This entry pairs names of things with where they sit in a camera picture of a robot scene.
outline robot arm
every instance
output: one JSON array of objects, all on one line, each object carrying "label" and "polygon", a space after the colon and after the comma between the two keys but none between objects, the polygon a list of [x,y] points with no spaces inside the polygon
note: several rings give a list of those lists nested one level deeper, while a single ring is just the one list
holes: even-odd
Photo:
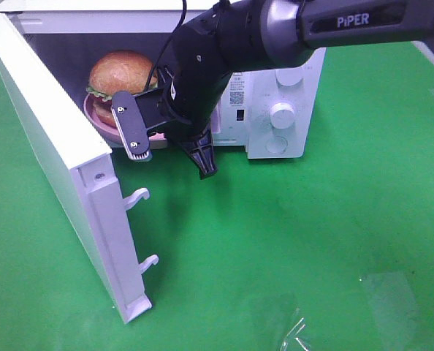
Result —
[{"label": "robot arm", "polygon": [[[135,97],[136,104],[119,93],[113,112],[128,105],[128,115],[142,117],[127,129],[144,142],[132,150],[123,137],[127,153],[144,155],[145,134],[165,132],[204,178],[217,171],[210,114],[233,72],[298,67],[321,47],[409,40],[429,40],[434,51],[434,0],[220,0],[175,32],[173,77]],[[115,118],[124,131],[130,118]]]}]

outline white microwave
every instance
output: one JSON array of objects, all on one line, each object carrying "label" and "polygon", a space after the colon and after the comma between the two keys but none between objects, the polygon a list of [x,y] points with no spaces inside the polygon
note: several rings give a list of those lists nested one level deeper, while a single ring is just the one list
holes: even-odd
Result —
[{"label": "white microwave", "polygon": [[[213,3],[190,0],[186,20]],[[149,194],[147,184],[140,184],[122,197],[110,158],[118,145],[85,117],[85,87],[96,60],[112,50],[127,48],[154,59],[178,22],[180,6],[170,0],[0,3],[1,78],[124,322],[152,306],[142,274],[158,257],[138,261],[126,216]],[[317,50],[298,68],[235,73],[212,116],[214,145],[244,146],[248,158],[302,156],[324,53]],[[171,66],[173,60],[171,52],[162,59]],[[281,110],[283,123],[273,118]]]}]

